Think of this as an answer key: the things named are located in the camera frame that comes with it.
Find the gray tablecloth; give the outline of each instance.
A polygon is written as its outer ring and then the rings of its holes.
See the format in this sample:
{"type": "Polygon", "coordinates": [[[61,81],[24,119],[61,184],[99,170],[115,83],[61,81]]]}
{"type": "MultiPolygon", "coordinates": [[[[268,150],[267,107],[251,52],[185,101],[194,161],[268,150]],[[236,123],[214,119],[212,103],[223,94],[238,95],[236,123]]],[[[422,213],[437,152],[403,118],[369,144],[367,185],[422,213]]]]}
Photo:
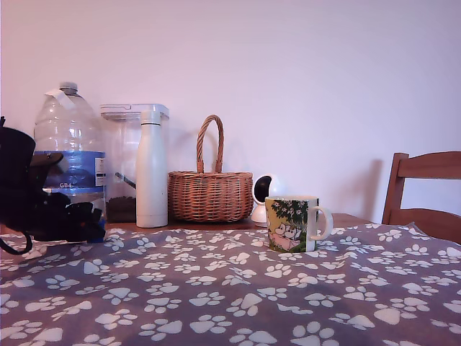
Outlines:
{"type": "Polygon", "coordinates": [[[460,261],[412,225],[334,229],[305,254],[265,230],[112,229],[1,253],[1,344],[461,345],[460,261]]]}

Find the mug handle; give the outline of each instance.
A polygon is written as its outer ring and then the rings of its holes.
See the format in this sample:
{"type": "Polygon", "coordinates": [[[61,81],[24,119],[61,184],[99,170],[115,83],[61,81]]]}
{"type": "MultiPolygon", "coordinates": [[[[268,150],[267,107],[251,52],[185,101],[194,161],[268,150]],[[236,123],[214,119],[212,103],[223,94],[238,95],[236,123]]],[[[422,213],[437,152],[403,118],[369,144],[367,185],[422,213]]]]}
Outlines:
{"type": "Polygon", "coordinates": [[[323,216],[325,217],[326,225],[325,231],[322,234],[317,235],[317,223],[315,223],[315,235],[310,235],[310,240],[324,240],[327,236],[330,235],[331,231],[333,231],[333,216],[331,216],[331,212],[324,207],[319,207],[318,205],[315,207],[309,208],[311,211],[321,211],[323,216]]]}

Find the container lid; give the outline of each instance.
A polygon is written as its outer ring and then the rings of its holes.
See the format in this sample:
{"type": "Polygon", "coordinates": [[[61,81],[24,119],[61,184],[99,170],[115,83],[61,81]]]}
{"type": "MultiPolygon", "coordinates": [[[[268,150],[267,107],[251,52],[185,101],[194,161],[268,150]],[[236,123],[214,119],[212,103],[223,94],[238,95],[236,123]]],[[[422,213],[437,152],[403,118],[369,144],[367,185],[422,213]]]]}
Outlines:
{"type": "Polygon", "coordinates": [[[162,120],[170,118],[169,109],[156,103],[126,104],[126,105],[101,105],[101,116],[106,120],[139,120],[144,110],[156,111],[161,108],[162,120]]]}

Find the basket handle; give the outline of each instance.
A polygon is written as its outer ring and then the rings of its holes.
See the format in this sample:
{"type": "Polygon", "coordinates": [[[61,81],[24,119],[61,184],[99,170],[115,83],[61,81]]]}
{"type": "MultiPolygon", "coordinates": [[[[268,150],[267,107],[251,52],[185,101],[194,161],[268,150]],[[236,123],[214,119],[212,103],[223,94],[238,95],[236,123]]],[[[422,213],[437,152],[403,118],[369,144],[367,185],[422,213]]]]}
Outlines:
{"type": "Polygon", "coordinates": [[[197,139],[197,172],[204,172],[203,164],[203,138],[205,137],[205,132],[207,132],[208,125],[212,121],[216,122],[219,132],[219,145],[218,145],[218,158],[216,159],[215,172],[221,173],[223,170],[223,150],[224,150],[224,129],[223,122],[217,115],[208,116],[203,122],[202,128],[200,128],[199,136],[197,139]]]}

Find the white water bottle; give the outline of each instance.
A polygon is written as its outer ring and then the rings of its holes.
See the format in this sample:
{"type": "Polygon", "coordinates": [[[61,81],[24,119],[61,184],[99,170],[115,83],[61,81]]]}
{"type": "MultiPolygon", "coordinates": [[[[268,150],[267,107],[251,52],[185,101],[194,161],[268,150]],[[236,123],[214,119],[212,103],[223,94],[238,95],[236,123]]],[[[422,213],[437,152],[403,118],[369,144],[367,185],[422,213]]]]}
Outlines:
{"type": "Polygon", "coordinates": [[[168,171],[161,135],[161,113],[168,109],[154,105],[141,112],[141,140],[136,155],[136,226],[162,227],[168,224],[168,171]]]}

